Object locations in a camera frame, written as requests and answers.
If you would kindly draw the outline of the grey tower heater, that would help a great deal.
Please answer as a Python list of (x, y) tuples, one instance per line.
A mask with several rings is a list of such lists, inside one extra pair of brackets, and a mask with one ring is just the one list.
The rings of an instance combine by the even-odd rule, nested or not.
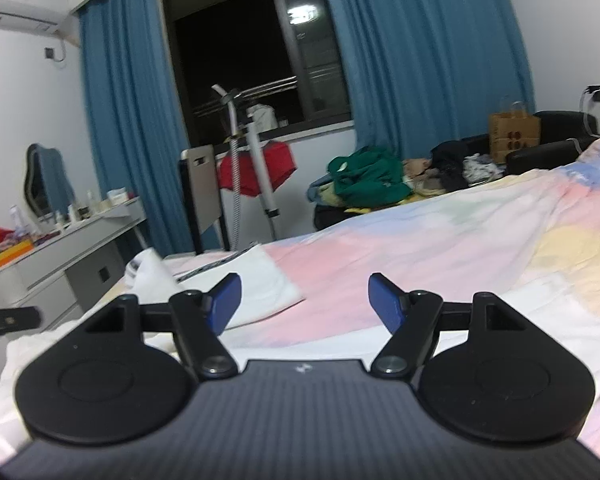
[(181, 152), (178, 174), (183, 204), (196, 255), (204, 253), (204, 233), (215, 232), (220, 247), (230, 250), (225, 212), (219, 188), (218, 168), (212, 145)]

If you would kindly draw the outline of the pastel tie-dye bed sheet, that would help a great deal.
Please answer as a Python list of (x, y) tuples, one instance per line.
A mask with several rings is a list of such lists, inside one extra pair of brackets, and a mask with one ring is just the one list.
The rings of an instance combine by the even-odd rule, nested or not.
[(389, 337), (368, 301), (373, 273), (448, 301), (493, 292), (591, 371), (596, 400), (580, 438), (600, 456), (600, 139), (567, 166), (261, 246), (303, 300), (228, 329), (238, 362), (369, 361)]

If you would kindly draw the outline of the red garment on stand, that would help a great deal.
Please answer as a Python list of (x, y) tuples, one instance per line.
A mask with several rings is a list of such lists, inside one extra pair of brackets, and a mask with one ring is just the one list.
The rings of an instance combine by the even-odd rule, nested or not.
[[(297, 166), (289, 146), (282, 142), (270, 141), (262, 148), (266, 169), (276, 191), (296, 171)], [(240, 194), (257, 197), (261, 194), (256, 170), (251, 155), (246, 150), (238, 151)], [(233, 189), (232, 159), (226, 155), (219, 164), (219, 185), (224, 190)]]

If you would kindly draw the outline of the orange tray with items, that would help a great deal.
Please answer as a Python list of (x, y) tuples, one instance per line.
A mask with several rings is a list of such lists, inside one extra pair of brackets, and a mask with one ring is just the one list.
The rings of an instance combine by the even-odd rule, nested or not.
[(0, 268), (33, 248), (32, 235), (29, 232), (0, 228)]

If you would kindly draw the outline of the black clothes pile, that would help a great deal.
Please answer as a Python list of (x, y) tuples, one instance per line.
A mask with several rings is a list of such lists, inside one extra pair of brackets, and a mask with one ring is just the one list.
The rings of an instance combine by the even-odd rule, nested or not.
[(431, 167), (438, 170), (438, 176), (445, 192), (464, 190), (469, 186), (463, 176), (465, 158), (475, 154), (489, 153), (489, 138), (486, 134), (445, 141), (431, 150)]

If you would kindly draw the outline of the brown paper bag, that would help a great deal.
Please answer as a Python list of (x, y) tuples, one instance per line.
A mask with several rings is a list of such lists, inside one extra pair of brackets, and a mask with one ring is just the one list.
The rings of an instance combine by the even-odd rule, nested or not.
[(540, 143), (540, 120), (521, 101), (513, 102), (506, 112), (491, 114), (488, 126), (490, 155), (496, 164), (504, 164), (510, 153)]

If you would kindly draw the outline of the black sofa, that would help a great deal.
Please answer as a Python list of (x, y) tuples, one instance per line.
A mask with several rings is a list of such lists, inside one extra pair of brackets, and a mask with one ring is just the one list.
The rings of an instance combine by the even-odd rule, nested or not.
[(572, 110), (543, 110), (534, 114), (540, 121), (540, 143), (505, 157), (508, 174), (532, 169), (551, 170), (575, 162), (598, 136), (595, 116)]

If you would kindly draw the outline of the white dressing table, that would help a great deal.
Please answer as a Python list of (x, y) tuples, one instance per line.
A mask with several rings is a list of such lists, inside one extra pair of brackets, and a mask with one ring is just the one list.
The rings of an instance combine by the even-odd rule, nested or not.
[(79, 318), (123, 278), (117, 240), (144, 240), (142, 201), (133, 198), (80, 222), (0, 268), (0, 309), (36, 307), (42, 330)]

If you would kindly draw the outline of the green garment pile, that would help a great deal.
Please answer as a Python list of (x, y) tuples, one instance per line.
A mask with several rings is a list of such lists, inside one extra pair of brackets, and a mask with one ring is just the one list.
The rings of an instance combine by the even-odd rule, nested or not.
[(403, 164), (391, 152), (366, 146), (327, 165), (334, 193), (347, 206), (378, 208), (397, 204), (413, 194), (403, 181)]

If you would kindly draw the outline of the white knit jacket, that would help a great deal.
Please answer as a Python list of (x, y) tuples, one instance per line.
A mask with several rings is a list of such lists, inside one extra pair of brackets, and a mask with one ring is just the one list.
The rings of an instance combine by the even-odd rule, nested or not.
[(164, 259), (146, 249), (128, 263), (121, 283), (90, 310), (52, 330), (9, 341), (0, 377), (0, 463), (30, 440), (16, 409), (14, 388), (18, 375), (37, 356), (117, 296), (129, 292), (144, 304), (163, 302), (188, 288), (208, 292), (232, 272), (242, 280), (242, 300), (227, 325), (230, 330), (266, 320), (303, 300), (300, 288), (259, 244), (240, 252), (181, 254)]

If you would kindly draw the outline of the garment steamer stand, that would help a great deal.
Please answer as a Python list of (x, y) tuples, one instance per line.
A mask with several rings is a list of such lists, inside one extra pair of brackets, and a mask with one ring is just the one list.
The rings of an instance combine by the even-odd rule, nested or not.
[(230, 147), (230, 174), (232, 175), (233, 191), (233, 226), (230, 247), (237, 249), (240, 237), (240, 214), (242, 213), (240, 196), (242, 196), (242, 184), (244, 183), (239, 167), (239, 142), (241, 140), (246, 141), (247, 153), (259, 185), (258, 196), (272, 240), (278, 240), (275, 219), (279, 216), (279, 209), (275, 203), (272, 180), (268, 174), (268, 166), (265, 162), (260, 132), (254, 122), (252, 106), (246, 104), (242, 92), (236, 89), (226, 91), (219, 84), (214, 84), (212, 90), (219, 96), (221, 105), (226, 108), (230, 123), (228, 146)]

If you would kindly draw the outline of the dark window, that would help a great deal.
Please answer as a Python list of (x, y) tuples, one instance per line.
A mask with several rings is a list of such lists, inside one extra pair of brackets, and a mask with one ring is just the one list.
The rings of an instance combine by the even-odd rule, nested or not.
[(346, 122), (346, 77), (327, 0), (162, 0), (190, 144), (230, 133), (215, 86), (245, 110), (263, 105), (267, 138)]

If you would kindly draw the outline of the wavy blue-framed mirror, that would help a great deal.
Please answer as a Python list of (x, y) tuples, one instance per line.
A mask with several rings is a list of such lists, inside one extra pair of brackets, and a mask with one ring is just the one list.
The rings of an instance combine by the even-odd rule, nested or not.
[(76, 196), (57, 148), (31, 144), (26, 153), (23, 195), (36, 218), (59, 211), (68, 214)]

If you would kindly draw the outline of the left blue curtain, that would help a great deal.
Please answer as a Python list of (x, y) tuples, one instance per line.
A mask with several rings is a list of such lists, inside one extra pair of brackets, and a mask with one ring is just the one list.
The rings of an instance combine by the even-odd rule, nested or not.
[(158, 0), (92, 0), (79, 12), (82, 80), (98, 183), (143, 202), (161, 255), (194, 245), (178, 161), (184, 120), (166, 55)]

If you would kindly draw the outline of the right blue curtain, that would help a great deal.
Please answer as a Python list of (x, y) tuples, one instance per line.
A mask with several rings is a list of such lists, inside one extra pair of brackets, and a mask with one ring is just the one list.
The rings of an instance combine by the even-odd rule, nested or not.
[(505, 105), (535, 108), (510, 0), (328, 0), (356, 144), (402, 159), (486, 132)]

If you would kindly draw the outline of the blue curtain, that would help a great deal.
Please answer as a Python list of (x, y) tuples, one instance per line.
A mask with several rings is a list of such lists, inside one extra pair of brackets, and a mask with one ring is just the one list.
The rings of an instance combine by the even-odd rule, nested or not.
[(143, 202), (161, 255), (194, 245), (178, 161), (184, 120), (166, 55), (158, 0), (92, 0), (79, 12), (82, 80), (98, 183)]
[(486, 132), (505, 105), (535, 108), (510, 0), (328, 0), (356, 144), (402, 159)]

